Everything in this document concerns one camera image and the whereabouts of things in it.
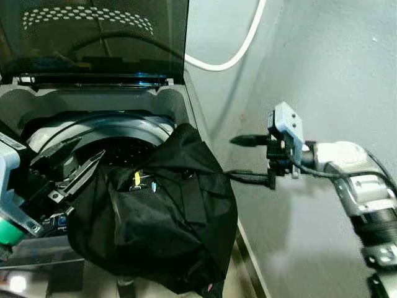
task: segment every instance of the yellow tag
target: yellow tag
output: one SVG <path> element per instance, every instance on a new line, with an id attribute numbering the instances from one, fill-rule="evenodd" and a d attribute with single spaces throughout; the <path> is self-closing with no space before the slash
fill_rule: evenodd
<path id="1" fill-rule="evenodd" d="M 141 175 L 139 175 L 139 172 L 135 172 L 135 186 L 138 186 L 141 184 Z"/>

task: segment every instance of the black fabric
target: black fabric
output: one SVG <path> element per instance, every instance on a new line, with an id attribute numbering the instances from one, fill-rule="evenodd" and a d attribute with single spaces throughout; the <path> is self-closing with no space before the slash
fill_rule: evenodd
<path id="1" fill-rule="evenodd" d="M 151 175 L 133 189 L 137 170 Z M 99 166 L 68 218 L 73 249 L 100 267 L 174 291 L 221 297 L 237 227 L 229 179 L 191 125 L 136 168 Z"/>

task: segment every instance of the label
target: label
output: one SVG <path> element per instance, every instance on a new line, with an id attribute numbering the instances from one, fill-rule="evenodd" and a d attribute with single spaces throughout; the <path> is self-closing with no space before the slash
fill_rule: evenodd
<path id="1" fill-rule="evenodd" d="M 14 139 L 10 138 L 7 135 L 4 135 L 3 133 L 0 132 L 0 141 L 2 141 L 3 143 L 9 145 L 10 147 L 16 149 L 16 150 L 23 150 L 26 149 L 25 146 L 23 146 L 23 144 L 18 143 L 17 141 L 15 141 Z"/>

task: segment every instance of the gray wall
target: gray wall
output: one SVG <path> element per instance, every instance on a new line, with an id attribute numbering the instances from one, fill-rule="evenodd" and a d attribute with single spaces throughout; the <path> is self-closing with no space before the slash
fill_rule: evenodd
<path id="1" fill-rule="evenodd" d="M 192 0 L 187 52 L 228 59 L 257 1 Z M 224 73 L 188 66 L 214 152 L 227 168 L 264 171 L 263 148 L 227 140 L 265 132 L 267 112 L 287 101 L 306 139 L 367 147 L 397 178 L 395 0 L 268 0 L 245 59 Z M 277 192 L 234 185 L 239 216 L 272 298 L 368 297 L 360 244 L 327 181 L 279 179 Z"/>
<path id="2" fill-rule="evenodd" d="M 265 112 L 286 101 L 306 139 L 361 144 L 397 178 L 396 57 L 394 0 L 286 1 L 240 132 L 263 132 Z M 229 166 L 263 171 L 263 154 L 235 148 Z M 368 297 L 371 271 L 331 184 L 284 178 L 277 187 L 235 185 L 272 297 Z"/>
<path id="3" fill-rule="evenodd" d="M 256 0 L 190 0 L 186 52 L 202 61 L 221 64 L 240 48 L 256 10 Z M 264 53 L 271 45 L 282 2 L 269 1 L 248 54 L 230 70 L 210 73 L 186 63 L 213 140 L 214 152 L 225 165 L 233 147 L 228 140 L 240 126 L 256 77 L 264 70 Z"/>

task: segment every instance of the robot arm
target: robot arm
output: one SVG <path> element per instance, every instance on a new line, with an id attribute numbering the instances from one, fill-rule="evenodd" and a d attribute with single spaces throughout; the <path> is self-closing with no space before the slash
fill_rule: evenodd
<path id="1" fill-rule="evenodd" d="M 335 186 L 355 233 L 361 254 L 377 271 L 368 279 L 373 297 L 397 297 L 397 188 L 381 163 L 350 142 L 303 142 L 301 119 L 281 103 L 270 114 L 268 135 L 243 135 L 232 143 L 267 146 L 267 174 L 231 171 L 230 178 L 275 189 L 277 176 L 311 174 Z"/>
<path id="2" fill-rule="evenodd" d="M 42 236 L 45 219 L 73 209 L 74 195 L 104 154 L 73 165 L 79 141 L 65 140 L 37 154 L 0 122 L 0 261 L 7 260 L 26 235 Z"/>

